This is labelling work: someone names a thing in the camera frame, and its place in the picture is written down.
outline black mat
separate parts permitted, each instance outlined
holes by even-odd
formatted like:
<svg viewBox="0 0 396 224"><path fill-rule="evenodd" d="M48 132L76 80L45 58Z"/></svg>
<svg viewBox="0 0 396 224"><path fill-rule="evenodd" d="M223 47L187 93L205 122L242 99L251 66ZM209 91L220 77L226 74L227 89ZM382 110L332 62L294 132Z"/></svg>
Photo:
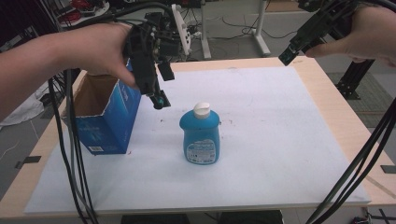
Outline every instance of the black mat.
<svg viewBox="0 0 396 224"><path fill-rule="evenodd" d="M336 84L344 73L327 74ZM375 128L392 103L393 98L370 73L367 73L356 89L359 100L346 100L367 128Z"/></svg>

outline floor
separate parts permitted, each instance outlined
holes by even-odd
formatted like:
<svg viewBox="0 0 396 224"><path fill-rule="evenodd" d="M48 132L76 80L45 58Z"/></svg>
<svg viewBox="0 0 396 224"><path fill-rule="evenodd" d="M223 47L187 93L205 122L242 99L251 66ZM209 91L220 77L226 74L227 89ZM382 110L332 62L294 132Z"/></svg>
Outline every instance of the floor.
<svg viewBox="0 0 396 224"><path fill-rule="evenodd" d="M200 20L198 9L195 10L196 19ZM306 12L287 12L287 13L267 13L264 20L262 32L263 38L271 50L270 57L277 57L289 44L289 40L294 34L288 33L298 30L298 28L310 18L310 14ZM223 19L231 24L252 24L257 15L234 15L224 17ZM195 18L190 13L187 15L186 21L195 23ZM215 37L232 37L241 35L242 27L234 27L226 25L221 17L211 18L208 20L208 37L210 38L209 46L211 48L212 60L231 60L240 58L256 58L260 57L253 39L247 35L229 40L217 39ZM203 53L199 40L192 42L192 55L189 61L201 61ZM318 59L318 63L325 72L345 72L350 60L343 56L329 56ZM380 84L389 92L392 97L396 96L396 70L386 67L383 64L375 63L370 72L375 76ZM8 126L0 131L0 156L4 157L0 160L0 200L7 192L10 183L18 173L18 169L14 168L18 161L22 161L30 154L35 146L36 141L48 125L48 119L41 119L37 116L34 119L25 121L24 123ZM387 144L386 152L393 162L396 162L396 133L392 135ZM396 206L389 207L370 207L369 212L372 215L380 216L379 209L383 209L389 217L395 217ZM305 223L312 214L313 209L291 208L282 210L284 223L299 224ZM360 207L348 207L338 210L325 223L351 223L353 217L364 217L364 210ZM211 217L204 213L188 214L191 224L200 223L216 223ZM120 223L120 216L99 217L100 223ZM11 223L80 223L76 217L68 218L44 218L44 219L18 219L7 220L0 219L0 224ZM386 223L383 220L374 220L373 223Z"/></svg>

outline blue object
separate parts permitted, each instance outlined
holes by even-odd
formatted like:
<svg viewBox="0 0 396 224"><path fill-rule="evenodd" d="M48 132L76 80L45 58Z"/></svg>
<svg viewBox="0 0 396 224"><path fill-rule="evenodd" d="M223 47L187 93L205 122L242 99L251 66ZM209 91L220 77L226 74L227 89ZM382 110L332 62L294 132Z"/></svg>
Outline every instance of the blue object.
<svg viewBox="0 0 396 224"><path fill-rule="evenodd" d="M180 119L184 130L184 156L187 161L208 165L219 159L219 115L209 103L198 103Z"/></svg>

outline blue cardboard box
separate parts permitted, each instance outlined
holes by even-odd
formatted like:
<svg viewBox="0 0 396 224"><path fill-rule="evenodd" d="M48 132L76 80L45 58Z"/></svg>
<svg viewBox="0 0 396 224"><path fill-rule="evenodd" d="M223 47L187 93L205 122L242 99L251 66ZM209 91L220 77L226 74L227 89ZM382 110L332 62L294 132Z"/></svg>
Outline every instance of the blue cardboard box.
<svg viewBox="0 0 396 224"><path fill-rule="evenodd" d="M125 154L140 91L109 75L85 76L74 95L80 142L93 155Z"/></svg>

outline forearm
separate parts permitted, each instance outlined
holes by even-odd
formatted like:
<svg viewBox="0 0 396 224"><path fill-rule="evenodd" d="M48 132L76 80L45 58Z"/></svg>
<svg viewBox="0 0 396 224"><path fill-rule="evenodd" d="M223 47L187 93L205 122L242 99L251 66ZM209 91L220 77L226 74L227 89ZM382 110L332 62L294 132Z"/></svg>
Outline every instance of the forearm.
<svg viewBox="0 0 396 224"><path fill-rule="evenodd" d="M58 37L45 35L0 54L0 120L67 67Z"/></svg>

